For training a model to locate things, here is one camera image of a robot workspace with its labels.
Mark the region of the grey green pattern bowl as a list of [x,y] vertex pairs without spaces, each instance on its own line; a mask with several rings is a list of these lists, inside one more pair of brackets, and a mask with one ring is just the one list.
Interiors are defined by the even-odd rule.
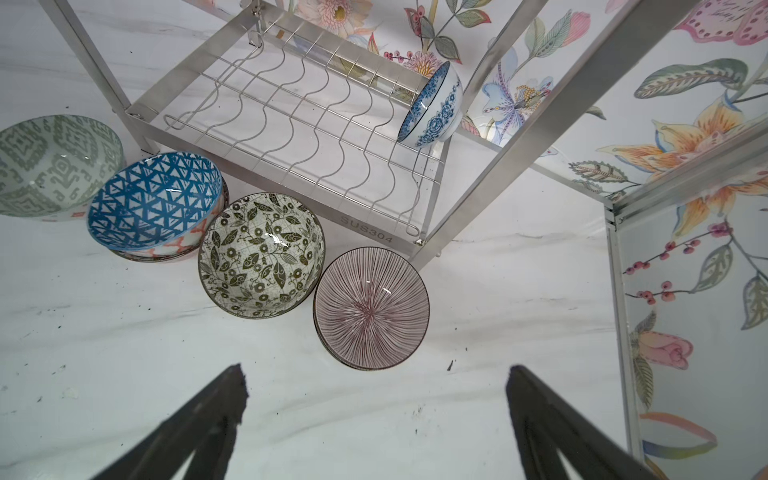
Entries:
[[98,120],[64,114],[17,123],[1,131],[1,214],[81,220],[125,166],[119,136]]

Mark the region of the green leaf pattern bowl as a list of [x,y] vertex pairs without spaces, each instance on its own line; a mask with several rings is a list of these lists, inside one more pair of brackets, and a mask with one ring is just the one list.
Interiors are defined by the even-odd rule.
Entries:
[[253,193],[235,200],[206,229],[198,273],[220,309],[268,319],[312,293],[325,254],[322,225],[305,204],[285,194]]

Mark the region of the steel two-tier dish rack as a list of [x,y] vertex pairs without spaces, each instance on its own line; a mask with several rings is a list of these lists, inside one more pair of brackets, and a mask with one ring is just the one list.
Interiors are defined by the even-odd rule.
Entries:
[[469,132],[415,148],[400,125],[422,75],[286,10],[249,2],[130,100],[73,7],[43,10],[139,148],[203,155],[232,177],[283,193],[317,215],[425,267],[691,10],[689,1],[630,1],[442,218],[447,167]]

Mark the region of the right aluminium frame post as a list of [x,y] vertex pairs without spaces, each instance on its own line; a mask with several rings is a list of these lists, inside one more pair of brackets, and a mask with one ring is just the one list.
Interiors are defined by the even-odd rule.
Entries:
[[643,459],[637,397],[630,352],[630,333],[618,233],[647,216],[683,203],[694,194],[715,187],[729,177],[758,166],[767,156],[767,121],[762,120],[734,139],[698,159],[650,182],[639,191],[605,208],[608,258],[619,352],[626,443],[630,455]]

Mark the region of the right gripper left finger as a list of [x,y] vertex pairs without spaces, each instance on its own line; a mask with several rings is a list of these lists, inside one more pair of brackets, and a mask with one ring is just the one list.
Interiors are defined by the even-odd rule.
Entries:
[[223,479],[247,406],[239,364],[224,369],[158,428],[96,475],[98,479]]

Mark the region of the purple striped bowl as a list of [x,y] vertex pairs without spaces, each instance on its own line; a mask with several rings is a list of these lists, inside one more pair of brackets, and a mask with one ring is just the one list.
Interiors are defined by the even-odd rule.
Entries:
[[429,294],[407,259],[385,248],[359,247],[323,272],[313,321],[335,360],[355,370],[385,370],[421,346],[430,321]]

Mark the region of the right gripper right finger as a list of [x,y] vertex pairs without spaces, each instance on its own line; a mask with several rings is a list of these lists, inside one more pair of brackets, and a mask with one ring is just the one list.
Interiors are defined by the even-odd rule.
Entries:
[[583,479],[655,476],[523,365],[510,368],[506,397],[528,479],[567,479],[567,459]]

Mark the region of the blue triangle pattern bowl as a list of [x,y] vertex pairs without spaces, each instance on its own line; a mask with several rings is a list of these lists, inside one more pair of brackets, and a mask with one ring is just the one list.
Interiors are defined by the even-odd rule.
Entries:
[[123,258],[171,260],[199,248],[228,204],[228,186],[215,163],[191,152],[163,153],[113,176],[92,200],[87,228]]

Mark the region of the blue white floral bowl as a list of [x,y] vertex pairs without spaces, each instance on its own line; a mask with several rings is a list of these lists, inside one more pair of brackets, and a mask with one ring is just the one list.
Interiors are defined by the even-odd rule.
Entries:
[[462,118],[463,85],[450,61],[431,76],[411,105],[398,132],[397,142],[422,149],[445,141]]

